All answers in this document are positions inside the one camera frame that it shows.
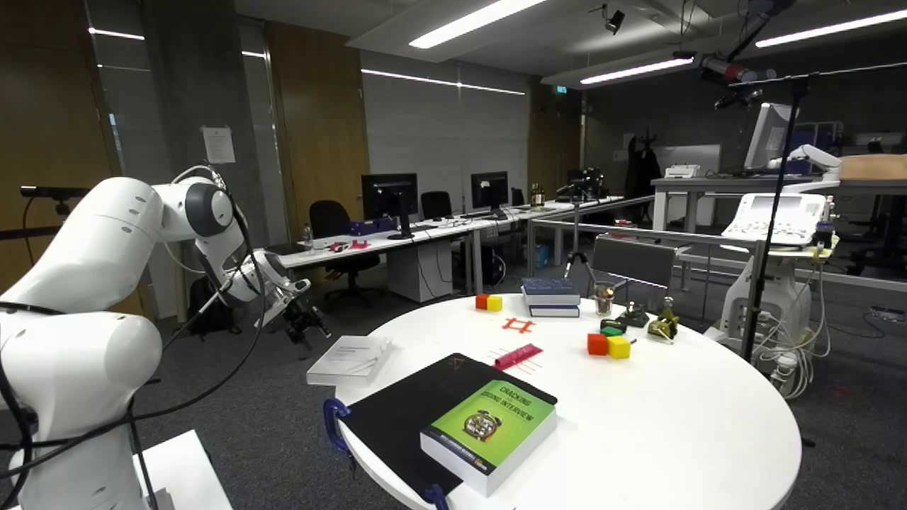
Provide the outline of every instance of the computer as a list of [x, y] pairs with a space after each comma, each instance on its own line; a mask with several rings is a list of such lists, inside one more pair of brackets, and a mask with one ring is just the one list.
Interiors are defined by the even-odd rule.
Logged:
[[371, 171], [362, 174], [362, 208], [366, 217], [396, 217], [396, 235], [392, 237], [412, 237], [415, 230], [409, 222], [409, 214], [417, 214], [417, 190], [419, 179], [417, 171]]
[[790, 103], [780, 103], [780, 101], [759, 103], [756, 128], [742, 157], [746, 171], [780, 170], [780, 166], [772, 166], [772, 160], [786, 156], [789, 122], [790, 122]]
[[490, 208], [494, 217], [502, 217], [502, 203], [507, 203], [507, 171], [473, 171], [471, 174], [473, 190], [473, 208]]

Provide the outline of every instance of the orange block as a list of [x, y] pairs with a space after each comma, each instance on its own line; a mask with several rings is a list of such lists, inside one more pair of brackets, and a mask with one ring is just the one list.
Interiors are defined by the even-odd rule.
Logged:
[[605, 333], [590, 333], [588, 336], [588, 351], [595, 353], [595, 356], [607, 356], [609, 339]]

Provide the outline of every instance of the fluorescent light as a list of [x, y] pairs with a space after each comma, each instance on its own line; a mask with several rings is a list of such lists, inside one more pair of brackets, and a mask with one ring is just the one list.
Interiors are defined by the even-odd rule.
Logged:
[[382, 78], [423, 81], [423, 85], [436, 85], [436, 88], [463, 88], [463, 91], [485, 91], [485, 94], [502, 94], [502, 95], [527, 95], [525, 91], [512, 91], [512, 88], [485, 88], [485, 85], [473, 85], [473, 81], [430, 78], [430, 75], [393, 74], [393, 71], [379, 71], [379, 68], [362, 68], [362, 74], [366, 75], [382, 75]]
[[266, 51], [245, 51], [249, 58], [271, 58]]
[[831, 34], [841, 34], [841, 31], [858, 31], [858, 28], [884, 24], [884, 21], [896, 21], [896, 20], [907, 20], [907, 9], [875, 13], [875, 16], [858, 16], [858, 20], [847, 20], [847, 21], [834, 21], [834, 24], [820, 24], [820, 28], [807, 28], [807, 31], [794, 31], [794, 34], [783, 34], [783, 37], [756, 38], [756, 47], [790, 44], [790, 41], [799, 41], [799, 38], [816, 38], [816, 37], [831, 37]]
[[447, 24], [443, 24], [443, 28], [434, 28], [434, 31], [412, 38], [409, 44], [425, 51], [425, 47], [443, 44], [447, 38], [456, 38], [463, 34], [471, 34], [471, 31], [476, 31], [483, 24], [490, 24], [490, 21], [495, 21], [502, 16], [511, 16], [517, 10], [525, 10], [525, 9], [537, 6], [537, 3], [541, 3], [541, 0], [495, 0], [495, 3], [485, 6], [485, 9], [478, 9], [478, 10], [471, 10], [471, 13], [453, 20]]
[[107, 28], [93, 28], [93, 24], [87, 24], [87, 34], [97, 34], [97, 37], [114, 37], [114, 38], [145, 38], [145, 34], [107, 31]]
[[690, 62], [692, 58], [661, 58], [661, 62], [650, 62], [650, 64], [637, 64], [637, 68], [620, 68], [620, 71], [609, 71], [609, 74], [583, 75], [582, 85], [619, 81], [619, 78], [629, 78], [629, 75], [641, 75], [641, 74], [667, 71], [667, 68], [682, 68]]

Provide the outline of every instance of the black book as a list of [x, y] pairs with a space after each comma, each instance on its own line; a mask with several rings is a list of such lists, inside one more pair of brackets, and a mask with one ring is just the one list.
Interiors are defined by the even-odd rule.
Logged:
[[451, 493], [460, 485], [460, 476], [423, 453], [419, 431], [425, 431], [425, 425], [447, 412], [490, 378], [507, 378], [525, 391], [545, 394], [525, 378], [495, 370], [494, 364], [485, 364], [466, 353], [447, 353], [415, 370], [412, 377], [402, 377], [393, 385], [348, 404], [348, 417], [344, 417], [344, 422], [419, 494], [425, 494], [427, 486]]

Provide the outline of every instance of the table leg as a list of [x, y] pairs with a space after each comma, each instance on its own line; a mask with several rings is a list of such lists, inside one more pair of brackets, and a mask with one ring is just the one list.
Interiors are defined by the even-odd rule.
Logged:
[[473, 230], [473, 281], [476, 281], [476, 293], [485, 292], [483, 285], [483, 230]]
[[537, 271], [537, 222], [527, 220], [527, 275]]
[[565, 230], [561, 227], [556, 227], [556, 266], [561, 266], [561, 261], [565, 261]]
[[698, 208], [701, 208], [701, 193], [687, 193], [687, 217], [682, 217], [687, 232], [698, 232]]
[[656, 193], [656, 208], [651, 208], [651, 230], [664, 232], [667, 217], [670, 217], [670, 193], [657, 190]]

